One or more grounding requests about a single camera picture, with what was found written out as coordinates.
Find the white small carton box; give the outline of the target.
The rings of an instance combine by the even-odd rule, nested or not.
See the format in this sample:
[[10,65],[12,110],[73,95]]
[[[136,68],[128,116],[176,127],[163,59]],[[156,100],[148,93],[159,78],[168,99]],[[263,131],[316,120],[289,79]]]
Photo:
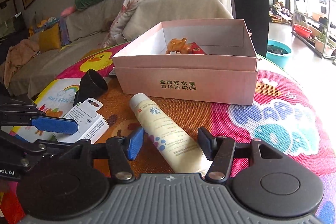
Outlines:
[[108,130],[109,125],[105,118],[97,111],[103,104],[94,98],[88,98],[83,103],[77,103],[65,116],[75,120],[78,131],[72,135],[54,133],[58,142],[75,143],[81,139],[89,139],[95,143]]

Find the cream lotion tube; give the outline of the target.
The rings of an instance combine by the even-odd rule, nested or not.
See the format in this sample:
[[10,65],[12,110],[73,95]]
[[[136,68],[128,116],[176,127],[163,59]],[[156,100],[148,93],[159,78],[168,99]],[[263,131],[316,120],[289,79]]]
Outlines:
[[140,125],[175,173],[200,173],[204,176],[212,161],[201,147],[146,94],[138,93],[129,101]]

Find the black cone cup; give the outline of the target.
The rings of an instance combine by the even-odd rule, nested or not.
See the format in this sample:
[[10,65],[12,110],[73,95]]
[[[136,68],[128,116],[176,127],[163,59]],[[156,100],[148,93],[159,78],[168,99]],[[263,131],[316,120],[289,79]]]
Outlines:
[[95,70],[89,69],[80,80],[79,89],[75,94],[73,106],[83,103],[88,98],[97,99],[108,91],[108,84]]

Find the beige covered sofa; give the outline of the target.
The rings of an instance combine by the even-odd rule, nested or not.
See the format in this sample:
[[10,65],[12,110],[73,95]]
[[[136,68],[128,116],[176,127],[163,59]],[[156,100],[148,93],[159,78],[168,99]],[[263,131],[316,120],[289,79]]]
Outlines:
[[[8,50],[1,51],[1,92],[9,96],[25,94],[33,97],[59,73],[80,60],[84,53],[103,48],[123,2],[104,0],[60,18],[57,22],[61,36],[59,50],[40,51],[39,35],[44,30],[32,36],[15,38]],[[137,7],[122,33],[116,36],[113,46],[140,36],[164,20],[209,17],[230,18],[231,14],[218,0],[145,0]]]

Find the yellow cushion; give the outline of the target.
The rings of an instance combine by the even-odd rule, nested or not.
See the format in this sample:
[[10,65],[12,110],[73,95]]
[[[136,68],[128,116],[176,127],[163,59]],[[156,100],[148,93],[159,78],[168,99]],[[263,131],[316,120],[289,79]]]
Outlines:
[[61,47],[59,24],[56,23],[48,30],[42,31],[39,35],[38,43],[42,53],[50,50],[59,50]]

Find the pink cardboard box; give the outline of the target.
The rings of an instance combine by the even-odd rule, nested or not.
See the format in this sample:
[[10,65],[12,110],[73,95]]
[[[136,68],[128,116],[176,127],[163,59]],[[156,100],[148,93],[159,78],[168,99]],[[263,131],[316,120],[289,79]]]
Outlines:
[[[187,38],[205,55],[167,55],[171,39]],[[242,19],[161,22],[113,57],[126,94],[251,105],[257,83],[257,56]]]

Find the red packet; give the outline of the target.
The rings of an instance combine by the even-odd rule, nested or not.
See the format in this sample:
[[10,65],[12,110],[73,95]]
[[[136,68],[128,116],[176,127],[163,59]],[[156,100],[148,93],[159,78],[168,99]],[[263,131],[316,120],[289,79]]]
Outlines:
[[190,52],[195,55],[205,55],[205,51],[201,49],[200,46],[197,45],[197,43],[193,42],[190,43]]

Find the teal plastic basin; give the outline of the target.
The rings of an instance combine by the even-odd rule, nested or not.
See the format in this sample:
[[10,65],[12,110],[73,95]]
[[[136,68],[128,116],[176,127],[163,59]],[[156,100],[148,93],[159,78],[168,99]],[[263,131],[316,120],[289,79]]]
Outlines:
[[266,58],[280,68],[284,68],[291,55],[291,48],[277,40],[268,40]]

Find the orange bear figurine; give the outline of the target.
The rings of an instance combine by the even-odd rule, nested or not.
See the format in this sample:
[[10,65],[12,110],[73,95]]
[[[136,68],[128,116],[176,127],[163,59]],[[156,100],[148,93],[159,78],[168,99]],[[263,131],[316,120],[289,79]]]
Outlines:
[[192,53],[191,44],[187,44],[187,38],[171,39],[167,45],[165,53],[169,55],[171,52],[175,52],[176,54]]

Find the red plastic basin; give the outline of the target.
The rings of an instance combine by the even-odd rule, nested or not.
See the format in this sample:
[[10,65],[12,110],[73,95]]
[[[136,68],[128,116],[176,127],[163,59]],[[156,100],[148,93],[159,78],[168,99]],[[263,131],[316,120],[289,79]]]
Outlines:
[[298,34],[299,36],[301,36],[304,39],[307,39],[313,33],[310,29],[308,29],[304,26],[301,26],[299,24],[294,24],[294,31],[295,31],[296,34]]

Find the metal balcony shelf rack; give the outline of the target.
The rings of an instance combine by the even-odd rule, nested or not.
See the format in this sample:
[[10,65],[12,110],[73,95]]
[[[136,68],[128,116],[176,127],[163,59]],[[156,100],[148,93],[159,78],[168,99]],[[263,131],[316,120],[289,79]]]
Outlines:
[[[295,33],[294,24],[313,33],[304,39]],[[318,57],[335,61],[335,0],[294,0],[292,34]]]

